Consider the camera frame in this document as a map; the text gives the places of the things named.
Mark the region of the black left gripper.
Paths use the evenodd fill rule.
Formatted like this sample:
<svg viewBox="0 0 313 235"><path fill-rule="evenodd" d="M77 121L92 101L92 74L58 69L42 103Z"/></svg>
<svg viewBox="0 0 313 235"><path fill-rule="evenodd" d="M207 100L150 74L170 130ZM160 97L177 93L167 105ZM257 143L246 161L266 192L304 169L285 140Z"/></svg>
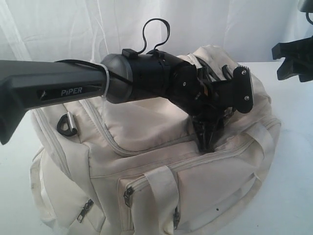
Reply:
<svg viewBox="0 0 313 235"><path fill-rule="evenodd" d="M212 153L223 135L224 116L232 109L231 77L221 78L210 67L188 66L185 72L186 112L191 117L201 153Z"/></svg>

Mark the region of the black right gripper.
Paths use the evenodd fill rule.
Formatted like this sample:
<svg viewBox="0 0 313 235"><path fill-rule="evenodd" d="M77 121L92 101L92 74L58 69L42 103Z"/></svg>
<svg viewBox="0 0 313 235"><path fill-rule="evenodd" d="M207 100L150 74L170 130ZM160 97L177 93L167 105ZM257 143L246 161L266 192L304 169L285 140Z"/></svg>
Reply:
<svg viewBox="0 0 313 235"><path fill-rule="evenodd" d="M313 37L278 43L272 49L273 60L285 58L277 70L278 80L298 76L300 82L313 80Z"/></svg>

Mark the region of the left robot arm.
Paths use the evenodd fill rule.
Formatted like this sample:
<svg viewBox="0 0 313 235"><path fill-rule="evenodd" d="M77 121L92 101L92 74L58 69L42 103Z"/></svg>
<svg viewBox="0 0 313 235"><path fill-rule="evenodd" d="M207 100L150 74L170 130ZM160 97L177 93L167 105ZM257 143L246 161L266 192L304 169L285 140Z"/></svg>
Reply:
<svg viewBox="0 0 313 235"><path fill-rule="evenodd" d="M81 60L0 63L0 142L11 139L29 110L103 96L114 104L162 97L192 119L202 150L211 149L228 108L236 109L231 77L208 78L174 55L124 49L102 63Z"/></svg>

